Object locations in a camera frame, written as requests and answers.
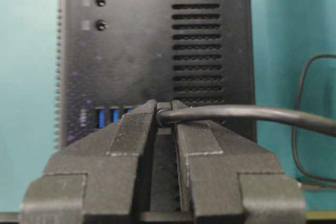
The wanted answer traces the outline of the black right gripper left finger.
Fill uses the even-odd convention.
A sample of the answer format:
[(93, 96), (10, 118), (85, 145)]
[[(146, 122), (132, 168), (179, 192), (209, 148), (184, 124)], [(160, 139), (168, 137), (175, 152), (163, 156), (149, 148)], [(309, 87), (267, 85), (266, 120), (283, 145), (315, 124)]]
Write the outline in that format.
[(21, 223), (131, 223), (146, 208), (156, 101), (51, 156), (24, 196)]

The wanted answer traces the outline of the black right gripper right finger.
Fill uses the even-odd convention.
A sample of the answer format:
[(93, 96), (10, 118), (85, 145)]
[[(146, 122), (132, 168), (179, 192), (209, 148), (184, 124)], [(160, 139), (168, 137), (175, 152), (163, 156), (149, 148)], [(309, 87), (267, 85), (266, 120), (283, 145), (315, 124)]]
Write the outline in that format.
[(212, 121), (177, 123), (174, 134), (195, 223), (305, 223), (302, 191), (274, 153)]

